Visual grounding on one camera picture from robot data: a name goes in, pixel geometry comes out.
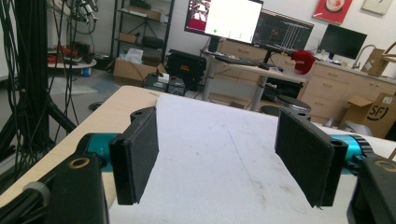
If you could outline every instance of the white table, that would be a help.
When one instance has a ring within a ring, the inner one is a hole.
[[[306,80],[296,75],[283,74],[279,71],[264,70],[257,66],[246,66],[240,64],[231,64],[219,62],[213,57],[208,57],[209,66],[207,72],[207,79],[205,83],[202,100],[206,101],[210,92],[215,92],[224,95],[233,95],[238,92],[238,96],[247,99],[253,99],[250,110],[257,111],[262,93],[264,92],[265,83],[268,77],[274,77],[290,82],[305,83]],[[256,73],[261,76],[260,83],[257,86],[248,85],[246,83],[234,82],[219,78],[214,78],[218,64],[221,63],[227,68],[238,69],[241,71]]]
[[[356,177],[342,175],[333,207],[311,208],[275,154],[276,117],[168,94],[157,108],[146,191],[140,204],[114,203],[111,223],[347,223]],[[386,156],[396,146],[367,140]]]

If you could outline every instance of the cardboard box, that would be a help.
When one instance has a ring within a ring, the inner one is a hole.
[[[161,20],[161,12],[160,11],[156,11],[153,9],[145,9],[142,7],[133,7],[133,6],[128,6],[128,10],[146,14],[148,18],[155,20],[155,21]]]
[[[373,49],[361,71],[371,76],[382,76],[382,73],[384,72],[385,68],[387,68],[389,63],[381,57],[384,51],[384,49]]]
[[[348,99],[350,108],[341,123],[346,120],[369,127],[374,137],[384,138],[396,120],[396,95],[380,93],[375,102],[359,96]]]
[[[135,35],[120,33],[119,40],[135,44],[137,42],[137,37]]]
[[[114,67],[113,78],[114,81],[122,85],[142,87],[143,80],[146,76],[157,71],[160,73],[166,73],[162,63],[158,63],[157,66],[150,66],[117,59]]]

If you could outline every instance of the black chair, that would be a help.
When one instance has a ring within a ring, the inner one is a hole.
[[[287,107],[289,109],[301,113],[308,114],[309,112],[311,112],[311,106],[300,100],[294,99],[286,95],[278,95],[275,97],[274,101],[280,104],[281,106]],[[260,112],[263,114],[279,116],[279,107],[274,105],[264,105],[260,108]]]

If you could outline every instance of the red poster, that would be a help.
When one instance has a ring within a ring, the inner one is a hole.
[[[319,0],[313,17],[341,24],[352,0]]]

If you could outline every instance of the monitor screen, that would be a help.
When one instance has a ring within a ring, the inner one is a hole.
[[[184,31],[250,44],[261,9],[258,0],[190,0]]]
[[[253,45],[274,52],[292,53],[304,49],[314,24],[262,9]]]
[[[329,52],[330,59],[334,54],[356,59],[366,37],[365,34],[329,24],[320,41],[319,49]]]

